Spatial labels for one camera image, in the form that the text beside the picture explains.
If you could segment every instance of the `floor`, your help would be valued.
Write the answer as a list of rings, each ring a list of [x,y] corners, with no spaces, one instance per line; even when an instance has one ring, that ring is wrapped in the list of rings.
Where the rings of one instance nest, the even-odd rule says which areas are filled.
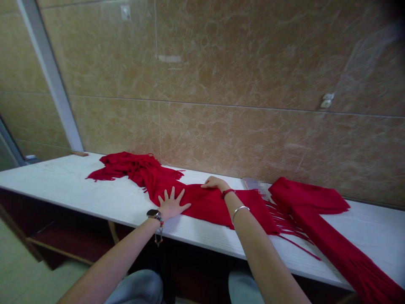
[[[0,220],[0,303],[56,303],[89,268],[67,260],[51,271]]]

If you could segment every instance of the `hand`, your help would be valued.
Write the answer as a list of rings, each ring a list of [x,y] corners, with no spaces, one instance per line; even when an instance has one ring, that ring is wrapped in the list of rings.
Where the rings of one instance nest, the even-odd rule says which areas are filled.
[[[184,210],[190,208],[191,204],[185,204],[184,206],[180,206],[181,198],[184,195],[185,190],[183,189],[177,198],[174,198],[175,188],[172,187],[172,192],[169,195],[167,194],[167,190],[165,190],[165,199],[163,200],[160,196],[158,196],[160,202],[160,208],[158,209],[162,214],[162,218],[164,221],[171,219],[172,217],[178,216]]]
[[[230,189],[226,181],[215,176],[210,176],[201,188],[218,188],[221,192]]]

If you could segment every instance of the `red scarf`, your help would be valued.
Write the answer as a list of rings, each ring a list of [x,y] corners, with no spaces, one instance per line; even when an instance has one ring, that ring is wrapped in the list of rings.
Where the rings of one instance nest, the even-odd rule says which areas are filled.
[[[290,214],[365,303],[405,303],[405,291],[319,214],[350,206],[334,189],[279,178],[270,188],[279,210]]]
[[[128,175],[139,187],[144,187],[149,193],[149,198],[156,205],[160,206],[158,196],[164,197],[164,190],[171,191],[175,187],[175,195],[185,189],[181,204],[191,203],[191,207],[183,212],[200,220],[205,220],[218,225],[235,229],[224,200],[221,198],[221,191],[218,189],[203,189],[201,185],[185,185],[178,180],[183,176],[180,171],[162,167],[153,157],[153,154],[134,155],[128,152],[109,154],[100,158],[105,165],[104,168],[94,171],[87,178],[97,180],[114,180]],[[290,216],[284,217],[277,214],[276,208],[266,206],[261,195],[256,190],[236,190],[236,195],[242,203],[249,207],[259,224],[267,234],[277,235],[295,246],[301,248],[314,258],[317,256],[297,245],[293,241],[283,237],[280,233],[292,234],[311,242],[302,230],[297,228],[291,221]]]

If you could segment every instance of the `forearm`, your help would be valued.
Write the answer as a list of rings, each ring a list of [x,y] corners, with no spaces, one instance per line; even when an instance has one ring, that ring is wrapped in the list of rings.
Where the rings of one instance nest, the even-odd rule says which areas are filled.
[[[233,192],[225,196],[225,202],[231,217],[243,206]],[[241,209],[233,224],[265,303],[310,303],[255,217]]]
[[[147,219],[99,259],[58,303],[104,303],[159,225],[158,220]]]

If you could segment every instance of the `tabletop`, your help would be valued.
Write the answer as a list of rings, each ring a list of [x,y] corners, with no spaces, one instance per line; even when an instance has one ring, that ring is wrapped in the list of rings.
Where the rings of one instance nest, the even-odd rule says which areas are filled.
[[[0,188],[96,217],[137,227],[146,212],[155,207],[147,193],[127,177],[115,181],[85,179],[103,167],[102,155],[70,155],[34,165],[0,172]],[[233,189],[245,189],[242,179],[185,170],[180,181],[202,184],[210,176],[224,179]],[[368,255],[387,275],[405,288],[405,212],[347,201],[349,212],[322,217]],[[234,230],[180,215],[165,223],[163,235],[185,243],[246,259]],[[269,236],[282,260],[293,274],[352,289],[349,283],[313,245],[284,235],[319,256],[318,261],[277,236]]]

